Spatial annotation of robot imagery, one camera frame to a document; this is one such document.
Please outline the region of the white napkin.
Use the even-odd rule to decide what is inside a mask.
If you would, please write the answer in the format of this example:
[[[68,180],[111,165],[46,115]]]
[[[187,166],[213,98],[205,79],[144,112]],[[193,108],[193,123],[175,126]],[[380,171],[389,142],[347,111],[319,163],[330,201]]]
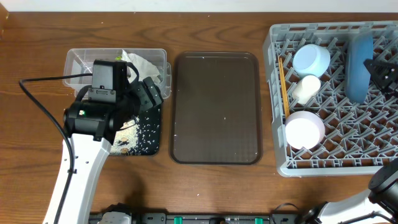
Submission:
[[[139,81],[143,81],[143,79],[151,77],[154,83],[161,83],[159,69],[143,57],[133,53],[128,54],[123,50],[121,60],[131,62],[137,68],[139,72]]]

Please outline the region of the pink bowl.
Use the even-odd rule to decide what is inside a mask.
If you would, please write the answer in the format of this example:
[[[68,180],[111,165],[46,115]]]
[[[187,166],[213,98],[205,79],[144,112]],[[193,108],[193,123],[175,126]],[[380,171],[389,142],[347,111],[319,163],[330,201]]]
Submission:
[[[285,121],[287,143],[295,149],[311,149],[325,137],[325,125],[309,111],[292,113]]]

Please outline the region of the cream cup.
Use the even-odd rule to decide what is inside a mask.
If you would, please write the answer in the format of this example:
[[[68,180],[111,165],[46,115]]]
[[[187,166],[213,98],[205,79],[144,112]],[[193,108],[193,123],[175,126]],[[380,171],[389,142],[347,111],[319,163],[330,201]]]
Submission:
[[[303,77],[292,92],[292,98],[305,105],[311,97],[315,96],[321,87],[321,81],[314,75]]]

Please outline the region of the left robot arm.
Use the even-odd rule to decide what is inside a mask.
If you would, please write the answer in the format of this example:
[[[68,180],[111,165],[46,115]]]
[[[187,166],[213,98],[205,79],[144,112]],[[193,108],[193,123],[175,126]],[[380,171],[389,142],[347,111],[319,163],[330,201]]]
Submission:
[[[159,127],[143,125],[163,102],[150,77],[131,82],[118,103],[85,98],[94,92],[89,85],[81,88],[65,112],[63,161],[44,223],[86,223],[109,154],[143,154],[159,142]]]

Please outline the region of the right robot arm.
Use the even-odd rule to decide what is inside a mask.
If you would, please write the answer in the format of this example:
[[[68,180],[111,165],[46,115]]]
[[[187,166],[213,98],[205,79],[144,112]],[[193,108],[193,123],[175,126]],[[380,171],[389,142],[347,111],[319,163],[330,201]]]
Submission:
[[[397,97],[397,65],[367,59],[364,66],[376,87]],[[339,202],[325,202],[298,216],[295,223],[397,223],[397,159],[380,168],[368,189]]]

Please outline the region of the dark blue plate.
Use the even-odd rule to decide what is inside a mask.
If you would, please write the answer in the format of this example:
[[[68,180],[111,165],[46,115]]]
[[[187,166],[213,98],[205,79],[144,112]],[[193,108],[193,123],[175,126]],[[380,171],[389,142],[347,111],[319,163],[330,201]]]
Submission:
[[[345,95],[353,103],[365,102],[371,75],[364,62],[372,58],[372,33],[366,32],[354,36],[348,45],[345,65]]]

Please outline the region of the light blue bowl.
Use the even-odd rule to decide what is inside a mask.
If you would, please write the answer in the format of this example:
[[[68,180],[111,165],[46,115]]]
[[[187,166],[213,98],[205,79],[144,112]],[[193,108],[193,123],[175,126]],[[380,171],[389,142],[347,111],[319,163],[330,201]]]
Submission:
[[[308,44],[295,53],[292,65],[300,79],[308,75],[320,78],[328,69],[330,61],[330,53],[325,47]]]

